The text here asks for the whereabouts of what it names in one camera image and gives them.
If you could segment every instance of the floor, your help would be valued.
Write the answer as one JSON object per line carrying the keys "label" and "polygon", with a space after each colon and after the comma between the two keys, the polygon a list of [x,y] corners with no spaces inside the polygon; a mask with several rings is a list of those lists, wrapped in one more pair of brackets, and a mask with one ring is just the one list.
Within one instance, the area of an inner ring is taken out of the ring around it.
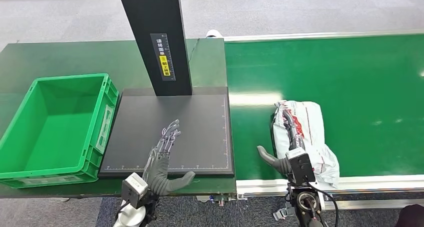
{"label": "floor", "polygon": [[[422,0],[181,0],[181,5],[187,38],[210,29],[224,36],[424,29]],[[120,0],[0,0],[0,50],[18,42],[132,39]],[[280,201],[251,199],[219,208],[192,197],[167,197],[153,226],[296,226],[272,219]],[[15,227],[107,227],[118,204],[115,198],[0,199],[0,221]],[[390,227],[398,213],[343,211],[340,226]]]}

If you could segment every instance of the black vertical pole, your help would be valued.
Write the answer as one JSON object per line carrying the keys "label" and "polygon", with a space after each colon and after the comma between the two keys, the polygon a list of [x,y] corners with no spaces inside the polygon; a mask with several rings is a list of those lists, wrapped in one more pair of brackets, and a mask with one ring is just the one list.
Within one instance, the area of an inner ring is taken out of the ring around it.
{"label": "black vertical pole", "polygon": [[192,95],[180,0],[121,1],[156,95]]}

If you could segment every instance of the white object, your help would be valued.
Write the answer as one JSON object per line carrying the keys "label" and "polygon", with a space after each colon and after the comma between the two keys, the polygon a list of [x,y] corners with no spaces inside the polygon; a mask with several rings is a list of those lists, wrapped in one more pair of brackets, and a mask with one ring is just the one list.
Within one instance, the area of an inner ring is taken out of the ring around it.
{"label": "white object", "polygon": [[289,133],[284,127],[283,110],[286,109],[293,116],[297,133],[303,138],[316,180],[336,187],[340,177],[339,162],[325,143],[320,105],[309,101],[280,100],[275,106],[277,110],[272,131],[277,157],[285,158],[290,146]]}
{"label": "white object", "polygon": [[[149,187],[148,184],[140,177],[140,175],[135,172],[128,176],[123,183],[125,186],[131,187],[132,193],[134,195],[138,195],[138,200],[142,199],[142,197],[147,193]],[[136,209],[131,204],[128,204],[118,213],[118,219],[116,220],[113,227],[139,227],[145,216],[146,207],[141,206],[140,208]]]}
{"label": "white object", "polygon": [[141,206],[140,208],[135,209],[131,204],[128,204],[118,214],[118,219],[113,227],[139,227],[145,216],[146,207]]}
{"label": "white object", "polygon": [[206,33],[207,39],[223,39],[223,35],[216,29],[211,29]]}

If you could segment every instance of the green table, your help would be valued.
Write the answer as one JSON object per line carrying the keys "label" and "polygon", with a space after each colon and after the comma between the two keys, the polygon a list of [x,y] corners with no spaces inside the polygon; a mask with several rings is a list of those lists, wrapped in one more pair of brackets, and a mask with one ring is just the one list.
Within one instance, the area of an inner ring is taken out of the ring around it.
{"label": "green table", "polygon": [[[224,41],[187,40],[191,82],[195,87],[227,86]],[[134,41],[18,43],[0,53],[0,137],[9,126],[32,81],[39,77],[108,73],[121,92],[151,88]],[[120,196],[122,179],[94,183],[11,189],[0,184],[0,197]],[[234,177],[196,177],[174,195],[235,194]]]}
{"label": "green table", "polygon": [[323,189],[424,189],[424,34],[229,37],[225,56],[239,197],[286,191],[255,148],[279,99],[321,106],[341,177]]}
{"label": "green table", "polygon": [[[195,41],[187,42],[189,58]],[[286,180],[256,151],[272,152],[269,121],[279,99],[321,105],[339,190],[424,189],[424,34],[230,37],[225,58],[222,40],[201,39],[192,54],[194,86],[226,85],[227,74],[236,180],[197,178],[176,195],[283,193]],[[9,44],[0,53],[0,133],[33,79],[107,72],[120,90],[149,87],[141,60],[133,41]],[[0,196],[119,195],[120,182],[0,186]]]}

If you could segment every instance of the black cable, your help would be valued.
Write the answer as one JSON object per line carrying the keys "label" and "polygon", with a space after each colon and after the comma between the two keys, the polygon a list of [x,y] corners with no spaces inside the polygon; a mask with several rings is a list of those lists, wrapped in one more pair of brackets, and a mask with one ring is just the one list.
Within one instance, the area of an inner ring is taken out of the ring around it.
{"label": "black cable", "polygon": [[309,186],[310,188],[314,189],[315,191],[318,191],[318,192],[322,193],[323,195],[326,195],[334,203],[334,207],[335,207],[335,225],[334,225],[334,227],[337,227],[339,225],[339,207],[337,206],[337,203],[334,200],[334,198],[331,195],[329,195],[328,193],[326,193],[326,192],[324,192],[324,191],[322,191],[320,189],[317,189],[314,186],[312,186],[308,182],[308,180],[306,180],[306,184],[307,184],[307,186]]}
{"label": "black cable", "polygon": [[191,50],[191,53],[190,53],[190,59],[188,60],[188,62],[189,62],[189,63],[190,63],[190,61],[192,61],[193,52],[195,51],[195,49],[196,49],[196,47],[197,47],[197,45],[198,45],[199,41],[200,41],[200,38],[197,38],[197,41],[196,41],[196,43],[194,44],[194,47],[193,47],[193,49]]}
{"label": "black cable", "polygon": [[118,209],[118,212],[116,212],[115,220],[118,219],[119,213],[129,204],[130,204],[130,201],[127,200],[123,205],[121,205],[121,207]]}

